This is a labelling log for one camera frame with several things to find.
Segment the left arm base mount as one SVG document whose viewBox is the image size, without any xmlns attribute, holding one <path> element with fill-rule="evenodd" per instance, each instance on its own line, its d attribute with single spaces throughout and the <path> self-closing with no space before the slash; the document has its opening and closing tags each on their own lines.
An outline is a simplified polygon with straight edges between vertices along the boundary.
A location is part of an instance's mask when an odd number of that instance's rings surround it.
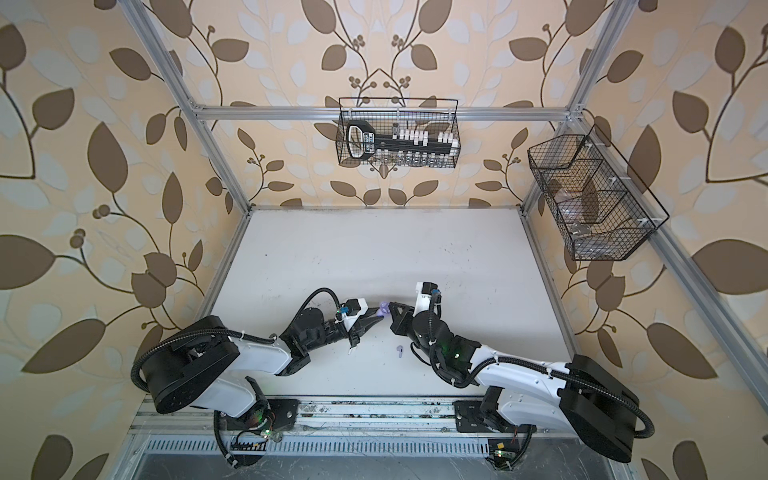
<svg viewBox="0 0 768 480">
<path fill-rule="evenodd" d="M 290 430 L 298 418 L 300 401 L 295 398 L 270 398 L 259 402 L 241 417 L 214 413 L 214 426 L 223 431 Z"/>
</svg>

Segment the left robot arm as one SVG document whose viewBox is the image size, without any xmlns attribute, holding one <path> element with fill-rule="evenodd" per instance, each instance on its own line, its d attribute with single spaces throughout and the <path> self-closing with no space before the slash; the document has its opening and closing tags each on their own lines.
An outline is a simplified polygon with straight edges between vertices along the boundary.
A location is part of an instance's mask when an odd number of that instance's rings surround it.
<svg viewBox="0 0 768 480">
<path fill-rule="evenodd" d="M 131 381 L 151 396 L 160 414 L 194 407 L 243 417 L 266 407 L 254 372 L 287 377 L 308 365 L 315 350 L 342 340 L 354 349 L 389 314 L 387 302 L 342 302 L 321 287 L 281 334 L 268 338 L 228 329 L 218 316 L 208 315 L 139 354 Z"/>
</svg>

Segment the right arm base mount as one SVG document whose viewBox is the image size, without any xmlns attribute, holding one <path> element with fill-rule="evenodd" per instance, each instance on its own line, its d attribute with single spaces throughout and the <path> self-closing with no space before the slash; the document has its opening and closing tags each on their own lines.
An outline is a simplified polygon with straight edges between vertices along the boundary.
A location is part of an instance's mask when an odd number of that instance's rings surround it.
<svg viewBox="0 0 768 480">
<path fill-rule="evenodd" d="M 535 433 L 534 425 L 516 425 L 497 411 L 484 407 L 480 400 L 458 400 L 453 403 L 456 430 L 459 433 L 499 433 L 504 435 Z"/>
</svg>

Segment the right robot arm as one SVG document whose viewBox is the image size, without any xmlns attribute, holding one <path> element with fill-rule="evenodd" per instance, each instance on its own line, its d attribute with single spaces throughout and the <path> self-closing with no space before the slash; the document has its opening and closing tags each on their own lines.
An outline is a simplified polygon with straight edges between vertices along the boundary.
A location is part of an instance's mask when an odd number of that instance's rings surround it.
<svg viewBox="0 0 768 480">
<path fill-rule="evenodd" d="M 596 453 L 627 463 L 637 439 L 654 435 L 639 398 L 593 359 L 547 362 L 505 354 L 454 334 L 438 307 L 387 307 L 394 334 L 408 337 L 444 383 L 485 388 L 479 423 L 498 432 L 522 426 L 574 433 Z"/>
</svg>

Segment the purple round charging case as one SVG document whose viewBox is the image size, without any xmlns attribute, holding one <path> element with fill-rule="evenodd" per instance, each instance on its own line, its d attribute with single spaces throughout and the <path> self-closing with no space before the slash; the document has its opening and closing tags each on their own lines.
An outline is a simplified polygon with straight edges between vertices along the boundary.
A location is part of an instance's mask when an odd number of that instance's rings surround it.
<svg viewBox="0 0 768 480">
<path fill-rule="evenodd" d="M 378 307 L 378 309 L 377 309 L 377 311 L 375 313 L 375 316 L 376 317 L 384 318 L 384 317 L 387 317 L 387 316 L 390 316 L 390 315 L 391 315 L 391 313 L 390 313 L 390 303 L 388 301 L 382 301 L 379 304 L 379 307 Z"/>
</svg>

